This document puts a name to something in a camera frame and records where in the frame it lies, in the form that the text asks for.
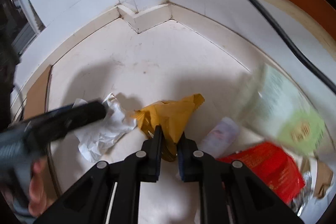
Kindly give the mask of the person's left hand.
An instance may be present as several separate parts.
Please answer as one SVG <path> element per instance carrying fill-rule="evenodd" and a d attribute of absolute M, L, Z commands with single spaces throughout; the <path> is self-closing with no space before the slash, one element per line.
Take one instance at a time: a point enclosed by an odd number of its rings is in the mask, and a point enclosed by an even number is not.
<path fill-rule="evenodd" d="M 53 203 L 54 200 L 47 197 L 42 178 L 42 172 L 47 165 L 46 157 L 34 162 L 31 167 L 32 177 L 29 186 L 29 213 L 33 217 L 39 217 Z"/>

